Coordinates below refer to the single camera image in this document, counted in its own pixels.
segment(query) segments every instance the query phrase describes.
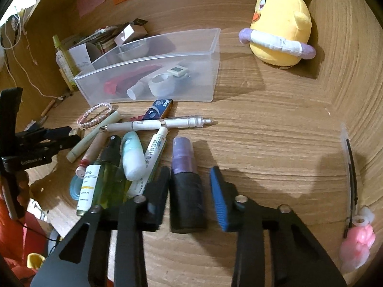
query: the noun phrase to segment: purple bottle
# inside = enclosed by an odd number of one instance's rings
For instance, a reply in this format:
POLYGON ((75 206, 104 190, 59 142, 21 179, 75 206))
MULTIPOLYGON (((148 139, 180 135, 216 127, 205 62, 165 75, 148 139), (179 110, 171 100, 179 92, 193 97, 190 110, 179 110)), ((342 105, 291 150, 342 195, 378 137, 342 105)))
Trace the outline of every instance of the purple bottle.
POLYGON ((169 190, 171 232, 193 233, 206 229, 202 182, 188 138, 174 138, 169 190))

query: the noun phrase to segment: pink white braided bracelet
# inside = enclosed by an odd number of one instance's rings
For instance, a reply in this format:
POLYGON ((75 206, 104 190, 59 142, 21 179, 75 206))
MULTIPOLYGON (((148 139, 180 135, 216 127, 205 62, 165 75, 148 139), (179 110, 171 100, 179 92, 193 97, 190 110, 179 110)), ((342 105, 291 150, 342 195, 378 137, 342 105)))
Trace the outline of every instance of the pink white braided bracelet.
POLYGON ((95 105, 93 108, 90 108, 87 112, 85 112, 82 116, 77 120, 77 125, 80 128, 90 128, 99 123, 101 123, 105 118, 107 118, 112 112, 112 105, 108 102, 102 102, 101 104, 95 105), (87 117, 96 109, 100 107, 106 107, 108 110, 101 116, 97 116, 91 121, 87 121, 87 117))

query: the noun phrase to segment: pink toy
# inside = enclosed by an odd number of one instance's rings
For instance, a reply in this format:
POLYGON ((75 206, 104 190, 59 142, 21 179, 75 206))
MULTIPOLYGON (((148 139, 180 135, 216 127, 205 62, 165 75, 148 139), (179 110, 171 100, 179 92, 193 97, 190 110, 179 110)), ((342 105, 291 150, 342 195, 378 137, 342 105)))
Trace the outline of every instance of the pink toy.
POLYGON ((375 234, 371 225, 351 228, 347 233, 347 238, 340 245, 339 257, 342 260, 342 273, 352 272, 364 265, 374 242, 375 234))

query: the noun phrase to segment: plastic storage box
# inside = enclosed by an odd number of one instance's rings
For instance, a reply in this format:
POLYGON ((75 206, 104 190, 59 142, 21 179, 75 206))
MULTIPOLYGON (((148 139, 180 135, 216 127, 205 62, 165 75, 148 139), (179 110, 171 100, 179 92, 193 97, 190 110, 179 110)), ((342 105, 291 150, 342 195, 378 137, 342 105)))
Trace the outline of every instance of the plastic storage box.
POLYGON ((220 29, 172 32, 124 44, 93 62, 75 82, 87 102, 213 99, 220 29))

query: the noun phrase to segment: small timer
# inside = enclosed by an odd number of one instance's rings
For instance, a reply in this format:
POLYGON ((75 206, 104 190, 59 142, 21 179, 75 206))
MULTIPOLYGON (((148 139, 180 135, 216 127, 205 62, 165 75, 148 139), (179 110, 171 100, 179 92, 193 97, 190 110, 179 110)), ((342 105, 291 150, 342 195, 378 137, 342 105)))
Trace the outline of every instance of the small timer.
POLYGON ((173 68, 167 70, 167 72, 169 72, 173 76, 182 77, 185 74, 187 74, 187 72, 189 72, 189 69, 185 68, 183 66, 177 65, 177 66, 174 66, 173 68))

